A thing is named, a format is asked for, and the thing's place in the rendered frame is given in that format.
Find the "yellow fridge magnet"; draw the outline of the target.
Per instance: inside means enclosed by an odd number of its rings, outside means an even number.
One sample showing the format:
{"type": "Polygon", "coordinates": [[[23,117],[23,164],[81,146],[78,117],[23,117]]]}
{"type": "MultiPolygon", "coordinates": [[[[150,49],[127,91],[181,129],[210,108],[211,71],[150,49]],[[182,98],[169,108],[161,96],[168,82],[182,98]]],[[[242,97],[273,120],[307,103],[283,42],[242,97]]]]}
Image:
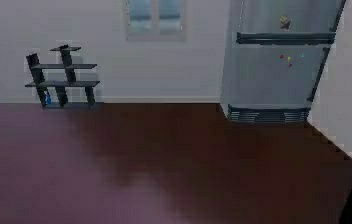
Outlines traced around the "yellow fridge magnet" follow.
{"type": "Polygon", "coordinates": [[[290,29],[291,20],[287,16],[280,17],[280,29],[288,31],[290,29]]]}

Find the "black stepped shelf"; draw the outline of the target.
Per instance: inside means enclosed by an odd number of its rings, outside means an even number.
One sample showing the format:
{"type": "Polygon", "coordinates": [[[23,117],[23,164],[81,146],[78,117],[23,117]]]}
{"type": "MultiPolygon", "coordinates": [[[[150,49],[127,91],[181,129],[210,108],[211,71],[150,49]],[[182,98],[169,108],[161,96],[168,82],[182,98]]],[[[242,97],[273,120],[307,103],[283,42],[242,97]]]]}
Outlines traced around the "black stepped shelf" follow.
{"type": "Polygon", "coordinates": [[[52,52],[59,52],[60,64],[41,64],[37,53],[26,56],[28,69],[32,76],[32,82],[26,87],[35,88],[42,108],[64,108],[66,105],[80,105],[92,108],[96,104],[94,88],[99,84],[98,80],[83,81],[76,78],[76,70],[93,69],[96,64],[74,64],[72,52],[79,51],[80,46],[70,46],[68,44],[52,48],[52,52]],[[44,70],[63,70],[65,80],[46,80],[44,70]],[[70,102],[67,96],[67,88],[83,88],[86,94],[85,102],[70,102]],[[45,102],[45,91],[48,91],[52,103],[45,102]]]}

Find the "grey steel fridge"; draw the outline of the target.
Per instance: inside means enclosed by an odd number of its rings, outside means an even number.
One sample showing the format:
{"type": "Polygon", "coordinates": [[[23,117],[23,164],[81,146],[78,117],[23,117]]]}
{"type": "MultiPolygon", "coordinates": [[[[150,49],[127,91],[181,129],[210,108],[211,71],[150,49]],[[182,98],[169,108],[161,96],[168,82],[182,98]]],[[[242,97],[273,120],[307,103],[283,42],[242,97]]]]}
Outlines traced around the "grey steel fridge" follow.
{"type": "Polygon", "coordinates": [[[336,0],[231,0],[220,103],[241,123],[296,123],[336,32],[336,0]],[[280,29],[280,17],[291,20],[280,29]]]}

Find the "grey framed window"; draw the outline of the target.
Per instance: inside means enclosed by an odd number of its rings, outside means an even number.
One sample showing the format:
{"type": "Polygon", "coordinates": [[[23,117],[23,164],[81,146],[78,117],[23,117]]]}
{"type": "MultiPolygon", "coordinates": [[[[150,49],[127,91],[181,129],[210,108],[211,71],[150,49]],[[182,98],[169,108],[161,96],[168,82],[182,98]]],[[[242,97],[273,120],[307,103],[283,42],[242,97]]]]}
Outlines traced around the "grey framed window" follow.
{"type": "Polygon", "coordinates": [[[127,41],[183,42],[186,0],[122,0],[127,41]]]}

